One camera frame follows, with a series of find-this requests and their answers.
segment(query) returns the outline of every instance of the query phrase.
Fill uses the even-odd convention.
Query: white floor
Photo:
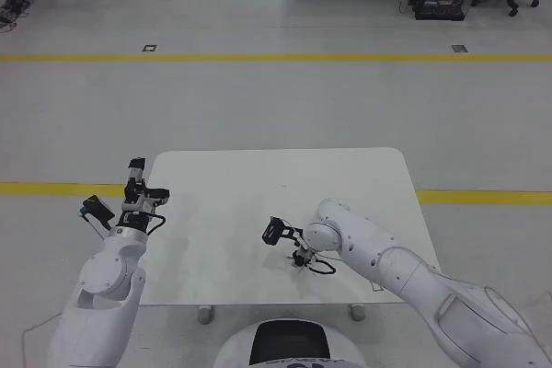
[[[391,0],[37,0],[0,54],[552,54],[542,3],[452,23]],[[132,157],[167,150],[366,146],[400,149],[418,189],[552,190],[552,63],[0,63],[0,181],[121,183]],[[21,366],[20,333],[61,310],[98,249],[80,202],[0,197],[0,367]],[[519,305],[552,291],[552,208],[423,211],[446,273]],[[338,328],[373,367],[454,366],[407,306],[368,313],[230,306],[203,328],[190,306],[142,308],[120,367],[208,367],[233,332],[278,316]],[[28,368],[52,325],[29,333]],[[552,326],[540,336],[552,345]]]

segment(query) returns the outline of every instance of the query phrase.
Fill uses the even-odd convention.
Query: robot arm
[[[278,235],[273,230],[269,226],[264,234],[264,240],[271,237],[268,244]],[[281,237],[290,238],[292,231]],[[496,292],[442,275],[347,205],[323,201],[311,224],[298,233],[301,263],[313,253],[337,251],[363,278],[417,310],[442,350],[461,367],[552,367],[529,327]]]
[[[80,272],[52,337],[49,368],[115,367],[121,360],[145,284],[145,271],[138,261],[153,231],[147,233],[147,226],[152,217],[161,217],[155,215],[155,208],[169,198],[168,190],[145,186],[144,165],[143,158],[133,159],[129,165],[131,174],[121,218],[104,239],[102,250],[87,260]],[[96,197],[86,200],[80,214],[84,217],[86,212],[91,213],[109,228],[108,220],[113,214],[98,203]],[[118,303],[98,308],[95,297]]]

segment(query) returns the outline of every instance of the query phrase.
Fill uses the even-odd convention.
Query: table leg
[[[352,320],[362,322],[366,319],[366,309],[364,309],[364,305],[348,305],[348,309],[350,310],[350,317]]]
[[[199,305],[199,323],[208,325],[214,318],[214,305]]]

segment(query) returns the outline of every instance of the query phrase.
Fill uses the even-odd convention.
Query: yellow stripe
[[[15,63],[552,63],[552,55],[399,55],[399,54],[255,54],[255,55],[0,55]]]
[[[421,204],[552,206],[552,191],[420,190]]]
[[[121,184],[78,184],[78,183],[0,183],[0,195],[6,196],[66,196],[122,197]]]
[[[0,183],[4,196],[123,197],[124,184]],[[419,190],[421,204],[552,206],[552,191]]]

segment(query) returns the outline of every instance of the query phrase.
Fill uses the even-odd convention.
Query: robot
[[[102,250],[80,272],[52,336],[49,368],[115,367],[127,347],[145,283],[138,260],[147,237],[165,222],[155,208],[169,198],[167,190],[145,186],[144,159],[133,159],[129,168],[121,218],[109,228]],[[105,226],[114,216],[96,197],[84,202],[80,216],[87,220],[87,214]],[[147,231],[153,218],[161,222]],[[319,253],[337,252],[339,260],[363,278],[413,307],[440,348],[463,368],[552,368],[552,359],[528,324],[498,293],[441,274],[383,227],[340,201],[322,201],[303,229],[272,217],[262,238],[271,246],[280,239],[294,241],[295,267],[326,263]],[[116,303],[96,308],[95,296]],[[366,368],[366,363],[358,347],[332,328],[275,319],[236,333],[221,348],[213,367],[250,366]]]

